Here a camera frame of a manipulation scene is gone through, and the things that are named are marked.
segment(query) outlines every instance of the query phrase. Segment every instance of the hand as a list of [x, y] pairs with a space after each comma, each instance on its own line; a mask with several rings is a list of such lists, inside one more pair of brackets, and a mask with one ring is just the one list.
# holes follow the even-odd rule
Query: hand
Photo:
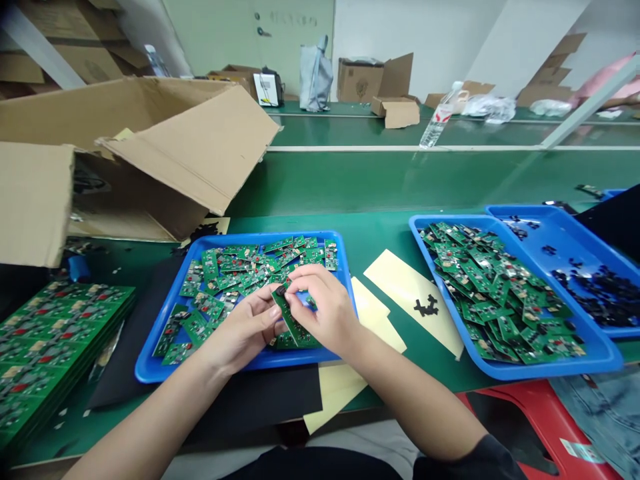
[[627, 101], [627, 105], [635, 105], [636, 103], [640, 103], [640, 91], [632, 93], [627, 98], [625, 98], [625, 100]]
[[[363, 330], [347, 289], [322, 265], [303, 265], [289, 274], [292, 280], [285, 298], [293, 317], [322, 345], [344, 358]], [[295, 295], [308, 290], [318, 306], [313, 312]]]
[[271, 296], [279, 286], [266, 285], [244, 298], [197, 353], [206, 355], [210, 365], [224, 375], [246, 367], [275, 336], [287, 330], [283, 321], [276, 323], [282, 312]]

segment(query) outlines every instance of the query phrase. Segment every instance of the jeans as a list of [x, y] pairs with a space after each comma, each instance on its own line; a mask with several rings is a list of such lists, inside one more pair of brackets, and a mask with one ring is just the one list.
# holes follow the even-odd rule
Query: jeans
[[640, 479], [640, 367], [549, 379], [598, 453], [625, 479]]

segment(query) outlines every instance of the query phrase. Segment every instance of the workbench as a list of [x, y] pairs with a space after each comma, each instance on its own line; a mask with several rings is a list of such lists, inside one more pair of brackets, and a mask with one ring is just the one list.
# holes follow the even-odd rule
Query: workbench
[[[280, 116], [279, 121], [285, 128], [276, 136], [275, 147], [384, 147], [416, 145], [428, 120], [424, 118], [420, 125], [397, 131], [385, 131], [381, 120], [368, 117], [285, 115]], [[472, 145], [472, 141], [477, 145], [491, 142], [526, 145], [523, 139], [539, 136], [539, 127], [550, 127], [544, 123], [514, 123], [503, 125], [504, 129], [496, 133], [485, 130], [488, 127], [480, 122], [468, 121], [471, 127], [463, 122], [458, 120], [447, 126], [439, 145], [444, 145], [443, 140], [447, 138], [458, 145]], [[624, 145], [640, 143], [640, 130], [636, 126], [607, 124], [591, 128], [604, 132], [599, 141], [605, 144], [618, 142], [616, 145], [620, 145], [622, 140]], [[513, 140], [513, 135], [520, 139]], [[228, 208], [227, 216], [232, 218], [228, 233], [322, 229], [340, 232], [351, 274], [390, 308], [389, 320], [407, 345], [405, 356], [453, 392], [470, 391], [499, 382], [484, 375], [466, 352], [456, 361], [444, 346], [364, 277], [364, 270], [384, 249], [389, 249], [431, 278], [407, 224], [414, 214], [482, 213], [484, 205], [490, 203], [546, 200], [569, 201], [576, 209], [584, 210], [592, 200], [576, 191], [576, 184], [626, 188], [636, 184], [638, 178], [640, 161], [634, 150], [270, 151]], [[92, 243], [104, 245], [109, 251], [88, 256], [94, 281], [141, 289], [148, 282], [153, 266], [177, 246], [110, 240]], [[640, 361], [640, 340], [618, 344], [625, 362]], [[145, 398], [84, 417], [84, 407], [94, 386], [80, 384], [75, 388], [62, 406], [67, 408], [64, 426], [54, 429], [62, 420], [53, 418], [25, 449], [18, 465], [82, 455]], [[366, 388], [345, 410], [379, 405], [381, 401], [376, 394]]]

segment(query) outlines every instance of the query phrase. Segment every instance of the plastic water bottle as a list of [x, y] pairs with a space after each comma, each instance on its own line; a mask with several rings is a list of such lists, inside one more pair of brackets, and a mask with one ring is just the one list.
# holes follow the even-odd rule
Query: plastic water bottle
[[458, 98], [458, 93], [462, 90], [463, 83], [461, 81], [453, 82], [451, 86], [451, 91], [446, 94], [442, 100], [440, 100], [440, 104], [433, 112], [433, 116], [425, 132], [422, 134], [422, 138], [420, 139], [420, 148], [428, 149], [435, 145], [440, 138], [440, 134], [442, 134], [442, 130], [445, 129], [445, 125], [451, 118], [453, 114], [453, 109], [455, 107], [455, 101]]

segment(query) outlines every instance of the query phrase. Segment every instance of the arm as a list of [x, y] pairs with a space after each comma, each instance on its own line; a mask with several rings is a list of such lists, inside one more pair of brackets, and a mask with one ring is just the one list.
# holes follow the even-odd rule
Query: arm
[[89, 450], [65, 479], [158, 479], [229, 378], [282, 332], [271, 284], [240, 302], [205, 344]]
[[[424, 454], [451, 461], [470, 453], [487, 430], [438, 380], [360, 325], [346, 289], [320, 265], [304, 265], [289, 278], [291, 313], [326, 348], [342, 357], [391, 409]], [[293, 294], [309, 290], [318, 312]]]

